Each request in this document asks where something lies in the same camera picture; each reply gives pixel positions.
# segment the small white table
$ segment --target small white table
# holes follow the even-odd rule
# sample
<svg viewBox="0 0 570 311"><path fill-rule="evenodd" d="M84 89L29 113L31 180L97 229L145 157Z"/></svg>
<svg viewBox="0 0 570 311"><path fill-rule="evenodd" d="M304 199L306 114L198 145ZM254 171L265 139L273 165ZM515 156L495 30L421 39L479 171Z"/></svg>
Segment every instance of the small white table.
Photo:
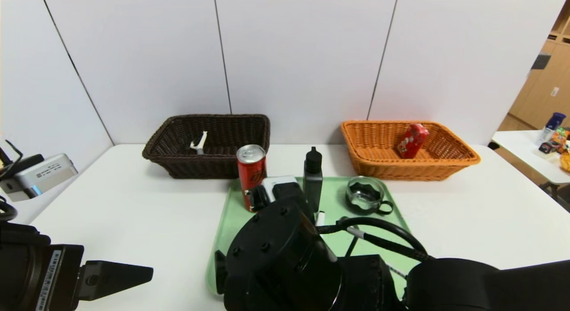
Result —
<svg viewBox="0 0 570 311"><path fill-rule="evenodd" d="M271 176L303 174L311 145L271 145ZM316 145L325 176L351 176L346 145ZM151 266L149 283L79 303L79 310L224 311L205 272L229 180L175 180L141 156L108 150L31 224L86 260ZM482 160L446 181L387 181L413 234L436 258L516 268L570 258L570 214L484 146Z"/></svg>
<svg viewBox="0 0 570 311"><path fill-rule="evenodd" d="M548 180L542 189L550 187L552 197L558 199L558 186L570 183L570 174L560 168L560 156L551 154L545 159L536 154L535 144L541 131L503 131L493 135L493 142L511 152Z"/></svg>

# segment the brown wicker basket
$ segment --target brown wicker basket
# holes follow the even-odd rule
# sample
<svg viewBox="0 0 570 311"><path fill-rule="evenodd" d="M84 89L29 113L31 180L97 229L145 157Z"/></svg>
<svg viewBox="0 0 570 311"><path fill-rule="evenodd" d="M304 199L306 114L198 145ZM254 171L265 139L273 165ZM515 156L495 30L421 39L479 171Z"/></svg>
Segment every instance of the brown wicker basket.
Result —
<svg viewBox="0 0 570 311"><path fill-rule="evenodd" d="M415 158L402 159L395 147L411 123L421 123L429 135ZM343 122L341 129L359 175L385 180L440 181L480 161L465 142L435 122L354 120Z"/></svg>
<svg viewBox="0 0 570 311"><path fill-rule="evenodd" d="M208 131L204 155L190 149ZM145 159L164 167L175 179L234 179L237 150L258 144L269 150L269 118L265 115L182 115L167 119L142 151Z"/></svg>

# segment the blue bottle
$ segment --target blue bottle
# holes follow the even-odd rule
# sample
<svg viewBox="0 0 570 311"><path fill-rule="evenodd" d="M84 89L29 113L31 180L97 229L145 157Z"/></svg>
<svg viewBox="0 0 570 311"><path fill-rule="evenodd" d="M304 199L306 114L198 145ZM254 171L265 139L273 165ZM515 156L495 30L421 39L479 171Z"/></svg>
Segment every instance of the blue bottle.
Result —
<svg viewBox="0 0 570 311"><path fill-rule="evenodd" d="M540 146L542 143L550 141L550 138L552 138L552 135L554 132L556 132L556 129L560 126L560 124L562 124L564 118L566 118L566 115L562 113L552 114L552 117L550 120L548 120L542 132L540 132L540 136L536 141L536 145Z"/></svg>

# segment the basket rim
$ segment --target basket rim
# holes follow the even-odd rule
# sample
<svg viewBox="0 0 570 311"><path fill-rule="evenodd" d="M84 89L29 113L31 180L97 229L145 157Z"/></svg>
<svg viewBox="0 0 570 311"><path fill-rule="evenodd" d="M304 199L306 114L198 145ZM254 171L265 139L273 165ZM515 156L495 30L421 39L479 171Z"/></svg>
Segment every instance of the basket rim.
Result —
<svg viewBox="0 0 570 311"><path fill-rule="evenodd" d="M198 154L187 154L187 155L183 155L183 154L169 154L169 155L165 155L165 154L161 154L161 155L157 155L152 153L153 149L155 148L155 145L157 143L157 141L163 136L165 130L167 129L167 127L175 120L180 119L180 118L212 118L212 117L218 117L218 118L261 118L264 122L265 122L265 137L267 137L267 133L269 130L269 117L267 117L264 114L188 114L188 115L176 115L176 116L171 116L169 118L167 118L162 125L158 128L157 131L154 132L154 134L151 136L151 138L148 140L148 142L145 144L144 149L142 150L142 156L147 159L147 160L158 160L158 159L165 159L165 160L189 160L189 159L193 159L193 158L201 158L203 159L204 157L207 157L208 159L232 159L235 158L236 155L223 155L223 154L203 154L203 155L198 155ZM268 151L269 149L269 143L267 141L265 141L265 143L267 143L267 149L265 149L265 152Z"/></svg>
<svg viewBox="0 0 570 311"><path fill-rule="evenodd" d="M433 124L445 130L448 134L450 134L453 138L460 141L460 143L468 149L468 151L472 154L471 157L466 159L378 159L378 160L370 160L366 159L360 155L358 155L355 151L355 147L352 143L352 139L350 135L346 132L346 126L348 125L363 125L363 124L412 124L412 123L420 123L420 124ZM367 164L396 164L398 166L442 166L442 165L449 165L449 166L470 166L478 164L481 161L481 157L479 156L476 151L474 151L469 145L467 145L462 139L460 139L456 134L454 134L448 127L442 125L438 122L434 122L431 120L347 120L342 122L341 124L341 131L342 135L344 136L344 140L348 145L348 152L350 156L358 159L358 161L365 162Z"/></svg>

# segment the black bottle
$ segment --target black bottle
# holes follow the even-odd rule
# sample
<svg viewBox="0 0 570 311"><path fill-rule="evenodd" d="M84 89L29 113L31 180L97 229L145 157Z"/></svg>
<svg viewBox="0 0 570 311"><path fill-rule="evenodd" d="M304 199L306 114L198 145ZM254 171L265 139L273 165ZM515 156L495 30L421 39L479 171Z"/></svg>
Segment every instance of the black bottle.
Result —
<svg viewBox="0 0 570 311"><path fill-rule="evenodd" d="M320 193L322 189L322 154L312 147L305 158L305 174L303 174L303 191L313 212L319 212Z"/></svg>

